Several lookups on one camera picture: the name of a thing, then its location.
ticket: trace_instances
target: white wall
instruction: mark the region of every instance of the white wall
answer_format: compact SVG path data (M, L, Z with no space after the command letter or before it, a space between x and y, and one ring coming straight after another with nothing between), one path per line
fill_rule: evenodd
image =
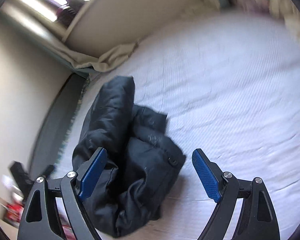
M0 18L0 197L15 160L28 165L45 115L71 74Z

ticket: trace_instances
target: blue rubber pad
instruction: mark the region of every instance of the blue rubber pad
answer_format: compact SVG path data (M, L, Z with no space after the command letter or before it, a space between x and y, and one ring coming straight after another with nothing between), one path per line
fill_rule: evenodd
M83 202L91 196L107 163L107 151L102 149L81 180L78 198Z
M197 150L192 153L192 164L208 197L219 203L221 195L219 193L218 181Z

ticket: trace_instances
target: black fabric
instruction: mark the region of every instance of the black fabric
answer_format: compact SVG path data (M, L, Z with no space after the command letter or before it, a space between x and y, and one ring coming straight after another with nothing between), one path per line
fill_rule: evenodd
M73 167L98 147L108 162L84 206L93 225L113 237L130 234L151 218L171 190L186 157L164 135L167 115L133 104L132 77L103 85L83 123Z

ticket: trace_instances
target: mattress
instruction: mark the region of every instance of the mattress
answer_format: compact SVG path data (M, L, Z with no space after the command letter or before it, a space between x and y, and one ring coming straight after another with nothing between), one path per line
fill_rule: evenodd
M134 77L135 104L168 114L166 134L187 156L162 218L122 239L199 237L215 203L192 166L196 148L239 179L261 177L281 239L291 236L300 223L300 47L283 22L228 11L177 19L144 39L127 62L90 83L55 177L72 170L85 115L117 75ZM225 239L232 238L241 204Z

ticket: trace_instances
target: metal screw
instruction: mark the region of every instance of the metal screw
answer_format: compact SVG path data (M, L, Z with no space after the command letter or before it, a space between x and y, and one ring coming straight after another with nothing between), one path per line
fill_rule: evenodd
M38 182L38 183L41 183L41 182L43 182L43 181L44 181L44 178L43 178L43 177L37 178L37 182Z
M67 174L68 178L73 178L76 175L75 171L69 171Z
M256 178L256 183L261 184L262 183L262 179L261 178Z
M227 178L227 179L230 179L230 178L232 178L232 173L226 171L226 172L223 173L223 176L225 176L225 178Z

